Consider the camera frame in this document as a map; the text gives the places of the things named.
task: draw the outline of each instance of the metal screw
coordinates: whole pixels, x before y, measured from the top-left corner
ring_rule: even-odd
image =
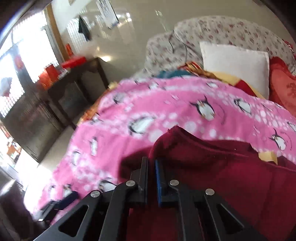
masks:
[[[170,184],[171,184],[172,186],[178,186],[178,185],[179,185],[179,181],[173,179],[173,180],[170,181]]]
[[[212,188],[208,188],[207,190],[205,190],[205,194],[212,196],[214,195],[215,191]]]
[[[91,197],[98,197],[98,196],[100,196],[100,191],[94,190],[91,192]]]
[[[132,186],[134,186],[136,183],[135,183],[135,181],[133,181],[133,180],[129,180],[129,181],[127,181],[126,182],[126,185],[128,186],[128,187],[132,187]]]

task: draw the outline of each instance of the penguin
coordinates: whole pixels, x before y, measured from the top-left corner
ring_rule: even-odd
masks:
[[[159,84],[157,84],[156,82],[153,82],[153,83],[151,83],[151,84],[148,86],[148,88],[149,88],[150,90],[156,90],[156,89],[159,88]]]
[[[251,107],[248,102],[242,100],[242,99],[234,99],[234,104],[237,105],[244,113],[251,114]]]
[[[266,108],[267,110],[269,110],[270,112],[272,112],[272,109],[269,109],[267,106],[265,106],[264,104],[261,103],[261,105],[263,105],[264,108]]]
[[[287,122],[287,124],[293,129],[293,131],[296,133],[296,125],[294,125],[293,123],[291,122]]]
[[[89,143],[91,145],[91,155],[96,156],[98,150],[98,142],[96,140],[96,137],[93,137]]]
[[[154,122],[155,117],[145,116],[139,119],[133,120],[129,123],[128,128],[130,130],[130,135],[132,133],[144,134],[146,130],[151,126]]]
[[[102,192],[108,192],[108,191],[114,190],[115,188],[116,188],[116,185],[113,184],[112,182],[107,181],[107,180],[102,180],[99,183],[99,189]]]
[[[79,157],[80,157],[80,153],[79,153],[78,151],[74,151],[74,152],[72,153],[71,160],[72,160],[72,164],[73,164],[74,166],[77,166],[77,165],[78,165]]]
[[[95,115],[91,119],[91,125],[93,125],[97,122],[103,122],[103,121],[99,119],[99,114],[95,113]]]
[[[216,84],[216,83],[214,83],[214,82],[209,82],[209,83],[207,83],[207,85],[208,85],[208,87],[210,87],[210,88],[219,88],[219,86]]]
[[[215,111],[207,101],[206,96],[205,96],[205,100],[198,100],[196,101],[196,103],[190,102],[190,104],[195,106],[198,113],[207,121],[212,121],[215,118]]]
[[[145,79],[145,78],[139,78],[139,79],[136,79],[136,80],[135,80],[135,83],[136,83],[136,84],[145,83],[145,82],[147,82],[147,80],[148,80],[148,79]]]
[[[48,193],[49,193],[49,197],[51,200],[55,200],[55,196],[56,196],[56,185],[51,185],[48,189]]]
[[[285,110],[285,108],[282,107],[281,105],[279,105],[278,103],[275,103],[275,104],[276,104],[276,106],[277,106],[278,108],[280,108],[280,109],[282,109],[282,110]]]
[[[71,184],[64,185],[63,198],[67,197],[69,194],[72,193],[71,186]]]
[[[115,104],[122,103],[125,96],[125,93],[117,93],[113,96],[113,101],[115,102]]]
[[[271,138],[269,137],[269,139],[273,140],[280,150],[285,150],[287,146],[285,140],[277,134],[275,129],[274,131],[275,131],[275,134],[272,135]]]

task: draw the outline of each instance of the white pillow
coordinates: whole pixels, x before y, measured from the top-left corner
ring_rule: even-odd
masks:
[[[269,97],[269,56],[267,52],[247,50],[232,45],[200,42],[204,70],[224,72],[239,77]]]

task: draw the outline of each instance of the white wall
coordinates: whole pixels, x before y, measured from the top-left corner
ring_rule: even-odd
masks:
[[[52,11],[59,32],[67,28],[69,21],[74,18],[91,0],[76,0],[71,6],[68,0],[53,0]]]
[[[53,12],[64,44],[70,43],[75,54],[94,57],[108,57],[103,66],[109,81],[118,81],[142,69],[145,61],[147,40],[156,34],[172,31],[174,25],[184,19],[225,15],[246,19],[268,28],[280,38],[294,44],[292,37],[280,20],[266,6],[259,6],[252,0],[109,0],[116,14],[130,15],[130,21],[120,18],[120,25],[108,29],[98,23],[101,15],[97,0],[76,0],[72,6],[68,0],[54,0]],[[85,9],[91,27],[92,41],[72,36],[67,24]],[[73,39],[79,45],[75,49]]]

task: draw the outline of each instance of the pink blanket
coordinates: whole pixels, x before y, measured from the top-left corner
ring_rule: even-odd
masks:
[[[84,197],[104,189],[102,180],[121,182],[121,160],[175,125],[204,140],[248,142],[295,163],[296,119],[271,101],[195,76],[123,80],[101,100],[93,120],[78,126],[36,208],[70,189]]]

